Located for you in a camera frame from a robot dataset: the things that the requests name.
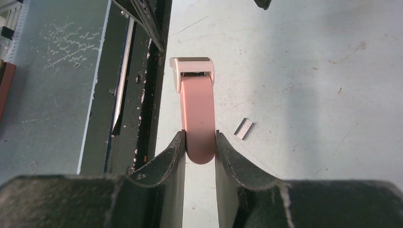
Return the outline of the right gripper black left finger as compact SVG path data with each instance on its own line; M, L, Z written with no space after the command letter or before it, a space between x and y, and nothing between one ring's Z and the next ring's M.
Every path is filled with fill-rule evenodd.
M185 133L131 175L17 176L0 188L3 228L180 228Z

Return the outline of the metal staple strip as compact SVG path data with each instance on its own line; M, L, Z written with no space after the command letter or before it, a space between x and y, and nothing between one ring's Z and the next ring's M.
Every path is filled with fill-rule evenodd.
M253 127L254 122L248 118L243 118L239 126L234 132L234 135L239 139L244 140L248 135L249 130Z

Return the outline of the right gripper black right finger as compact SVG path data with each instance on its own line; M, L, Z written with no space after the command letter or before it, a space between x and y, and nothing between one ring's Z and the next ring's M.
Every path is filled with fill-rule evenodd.
M216 134L221 228L400 228L403 194L380 180L281 180Z

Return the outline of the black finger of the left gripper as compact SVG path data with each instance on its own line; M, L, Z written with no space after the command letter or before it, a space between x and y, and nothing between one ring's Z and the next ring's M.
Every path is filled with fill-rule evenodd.
M254 0L259 8L267 10L271 4L271 0Z

